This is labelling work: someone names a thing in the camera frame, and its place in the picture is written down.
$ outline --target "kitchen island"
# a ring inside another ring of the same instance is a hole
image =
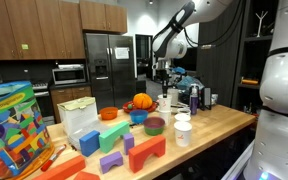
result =
[[[151,116],[158,116],[158,112],[149,113],[149,117]],[[144,162],[143,169],[137,173],[133,173],[129,168],[129,157],[124,154],[124,143],[120,138],[116,139],[114,148],[107,154],[98,149],[89,157],[84,157],[86,168],[82,171],[97,174],[101,179],[153,179],[255,122],[254,116],[221,105],[214,106],[212,110],[199,110],[191,118],[190,122],[193,129],[190,145],[187,147],[176,145],[173,127],[175,119],[172,116],[170,125],[166,126],[162,133],[166,138],[165,154],[160,158],[154,155],[149,156]],[[102,121],[100,116],[99,120],[110,127],[123,121],[131,123],[129,114],[123,110],[119,110],[118,116],[114,120]],[[68,144],[62,124],[48,126],[48,130],[55,147]],[[130,132],[134,136],[135,146],[152,138],[152,136],[145,134],[142,125],[133,126],[130,128]],[[124,164],[113,166],[109,172],[102,174],[99,159],[116,151],[121,152]],[[80,151],[75,151],[68,146],[50,169],[78,155],[81,155]],[[32,179],[42,173],[41,170],[37,170],[27,179]]]

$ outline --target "white cup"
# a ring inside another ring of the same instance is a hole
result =
[[[177,121],[174,128],[176,144],[181,147],[188,146],[191,141],[192,125],[188,122]]]
[[[170,88],[167,89],[167,94],[172,96],[171,104],[177,105],[178,102],[178,89]]]
[[[186,113],[178,113],[175,115],[176,121],[183,121],[183,122],[189,122],[191,120],[191,116],[187,115]]]
[[[171,100],[172,96],[167,95],[166,98],[163,98],[163,94],[158,95],[158,110],[159,111],[171,111]]]
[[[191,110],[189,108],[178,108],[177,113],[184,113],[191,116]]]
[[[164,119],[165,126],[168,126],[171,122],[171,111],[159,111],[160,118]]]

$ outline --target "microwave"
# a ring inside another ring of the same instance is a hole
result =
[[[53,69],[55,85],[86,82],[84,65]]]

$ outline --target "green bowl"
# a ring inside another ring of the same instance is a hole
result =
[[[149,117],[144,120],[143,124],[146,134],[156,136],[163,133],[165,121],[160,117]]]

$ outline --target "stainless steel refrigerator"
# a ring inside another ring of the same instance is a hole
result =
[[[122,108],[136,92],[133,38],[131,36],[84,34],[92,96],[97,110]]]

